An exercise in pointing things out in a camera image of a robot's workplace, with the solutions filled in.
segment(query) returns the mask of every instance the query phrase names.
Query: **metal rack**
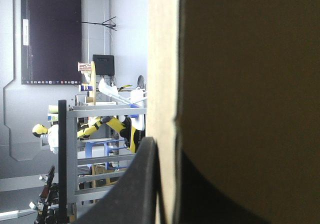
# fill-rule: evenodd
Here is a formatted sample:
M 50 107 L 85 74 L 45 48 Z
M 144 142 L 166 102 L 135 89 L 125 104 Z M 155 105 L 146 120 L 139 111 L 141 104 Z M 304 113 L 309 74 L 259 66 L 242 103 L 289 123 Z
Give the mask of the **metal rack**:
M 124 171 L 95 176 L 78 177 L 78 166 L 132 160 L 135 154 L 102 156 L 78 159 L 77 118 L 96 116 L 144 115 L 147 108 L 130 108 L 128 105 L 74 106 L 67 110 L 67 101 L 58 101 L 59 111 L 59 220 L 66 223 L 67 205 L 102 198 L 112 186 L 79 190 L 79 182 L 119 177 Z

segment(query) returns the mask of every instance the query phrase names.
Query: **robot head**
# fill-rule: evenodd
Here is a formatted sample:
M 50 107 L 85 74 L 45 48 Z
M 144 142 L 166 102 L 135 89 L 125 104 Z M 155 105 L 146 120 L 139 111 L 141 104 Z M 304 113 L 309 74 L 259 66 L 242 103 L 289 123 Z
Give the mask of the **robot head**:
M 39 138 L 41 135 L 47 134 L 48 129 L 41 124 L 37 124 L 32 128 L 32 134 Z

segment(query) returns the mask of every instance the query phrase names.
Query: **black monitor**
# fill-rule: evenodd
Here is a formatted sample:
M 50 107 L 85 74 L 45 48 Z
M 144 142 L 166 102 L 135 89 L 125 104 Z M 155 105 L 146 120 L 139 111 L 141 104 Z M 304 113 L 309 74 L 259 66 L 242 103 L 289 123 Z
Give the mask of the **black monitor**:
M 81 0 L 21 0 L 22 84 L 80 84 Z
M 115 75 L 115 57 L 113 55 L 93 55 L 93 61 L 97 75 Z

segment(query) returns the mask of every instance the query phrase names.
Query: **gray metal shelf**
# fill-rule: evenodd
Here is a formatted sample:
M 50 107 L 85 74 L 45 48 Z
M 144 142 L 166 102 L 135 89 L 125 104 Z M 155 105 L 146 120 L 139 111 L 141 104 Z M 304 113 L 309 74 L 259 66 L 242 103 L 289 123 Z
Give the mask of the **gray metal shelf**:
M 78 177 L 78 166 L 105 163 L 112 161 L 132 160 L 135 154 L 113 155 L 102 157 L 91 157 L 78 159 L 77 118 L 98 116 L 124 116 L 144 115 L 146 107 L 130 108 L 127 105 L 105 105 L 105 106 L 74 106 L 67 110 L 66 115 L 66 202 L 74 204 L 77 202 L 95 200 L 102 198 L 112 186 L 90 188 L 79 190 L 79 182 L 99 180 L 106 177 L 119 177 L 124 171 L 105 173 L 93 176 Z

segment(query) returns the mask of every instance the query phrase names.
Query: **gray floor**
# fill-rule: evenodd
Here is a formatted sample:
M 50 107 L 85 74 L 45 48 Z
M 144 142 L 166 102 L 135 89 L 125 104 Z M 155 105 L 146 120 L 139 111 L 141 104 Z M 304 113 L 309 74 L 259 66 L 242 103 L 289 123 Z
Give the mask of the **gray floor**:
M 15 210 L 29 209 L 29 203 L 37 203 L 42 187 L 35 187 L 22 190 L 0 192 L 0 213 Z M 1 224 L 33 224 L 37 217 L 36 213 L 11 220 L 1 221 Z

